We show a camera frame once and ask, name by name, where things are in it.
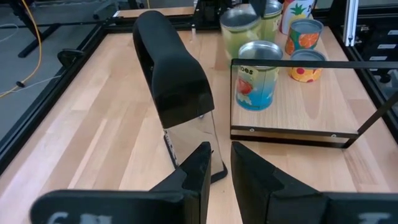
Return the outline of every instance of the black curved object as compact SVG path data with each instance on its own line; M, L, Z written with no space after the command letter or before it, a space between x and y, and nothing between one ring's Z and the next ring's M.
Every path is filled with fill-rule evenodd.
M32 224L205 224L211 147L203 142L181 166L148 192L57 190L30 210Z
M244 224L398 223L398 194L319 192L239 142L231 170Z
M205 72L163 14L157 11L141 14L132 33L164 129L214 110Z

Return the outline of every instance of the can lid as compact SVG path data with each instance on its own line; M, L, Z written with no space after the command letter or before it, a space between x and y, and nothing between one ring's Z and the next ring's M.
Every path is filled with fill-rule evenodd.
M297 19L290 27L301 34L316 34L322 31L323 24L315 19Z
M279 1L267 1L265 16L277 14L282 11L282 4Z
M283 56L284 53L278 45L265 40L255 40L244 44L239 49L238 58L281 60Z
M302 49L293 52L291 60L325 61L326 57L319 51L312 49Z
M259 19L252 8L237 7L224 12L220 23L229 30L242 30L255 24Z

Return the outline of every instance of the wire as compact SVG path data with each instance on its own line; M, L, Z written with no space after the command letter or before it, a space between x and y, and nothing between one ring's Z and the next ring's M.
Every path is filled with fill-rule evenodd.
M11 93L17 93L17 92L19 92L19 91L22 91L22 90L27 90L27 89L29 89L30 87L36 86L36 85L38 85L38 84L40 84L40 83L47 82L47 81L53 80L54 78L59 78L59 77L61 77L61 75L57 75L57 76L55 76L55 77L51 77L51 78L48 78L48 79L42 80L42 81L40 81L40 82L37 82L37 83L31 84L31 85L29 85L29 86L28 86L28 87L26 87L26 88L21 88L20 90L11 91Z
M0 40L0 43L3 42L3 41L6 41L6 40L8 40L8 39L10 39L10 38L13 37L14 35L16 35L16 34L18 33L18 31L19 31L19 27L18 27L16 24L3 24L3 25L0 25L0 28L6 27L6 26L14 26L14 27L16 27L17 29L15 30L15 32L13 32L13 33L12 33L11 35L9 35L8 37L1 39L1 40Z
M40 36L39 29L37 28L35 19L33 18L33 15L32 15L32 13L31 13L29 7L27 6L25 0L22 0L22 3L24 4L25 9L26 9L28 15L30 16L30 19L32 20L33 26L35 27L35 31L36 31L37 41L39 42L39 61L37 62L37 65L36 65L35 70L33 70L33 72L32 72L30 75L28 75L25 79L23 79L23 81L21 81L22 84L25 84L25 82L26 82L27 80L29 80L30 78L32 78L32 76L35 75L35 73L37 72L37 70L38 70L39 67L40 67L40 64L42 63L42 39L41 39L41 36ZM4 92L4 93L1 93L1 94L0 94L0 98L2 98L2 97L4 97L4 96L6 96L6 95L12 93L12 92L15 91L16 89L18 89L18 86L17 86L17 85L14 86L12 89L10 89L10 90L8 90L8 91L6 91L6 92Z

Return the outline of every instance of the wooden table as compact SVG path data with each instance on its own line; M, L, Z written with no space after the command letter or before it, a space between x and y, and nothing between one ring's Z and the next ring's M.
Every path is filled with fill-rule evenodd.
M221 34L179 34L211 83L220 151L230 172L229 71ZM322 42L329 60L346 60L328 28ZM329 75L345 99L334 113L363 123L374 106L354 71ZM174 169L162 136L131 34L108 35L0 177L0 223L28 223L32 202L55 189L150 189ZM381 119L345 151L243 143L318 190L398 192L398 147ZM241 223L230 175L211 186L208 211L208 223Z

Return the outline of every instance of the blue can label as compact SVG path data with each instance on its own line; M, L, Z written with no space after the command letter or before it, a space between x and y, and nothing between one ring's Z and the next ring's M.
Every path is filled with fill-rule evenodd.
M272 103L278 68L258 70L239 66L236 79L236 101L247 110L263 110Z

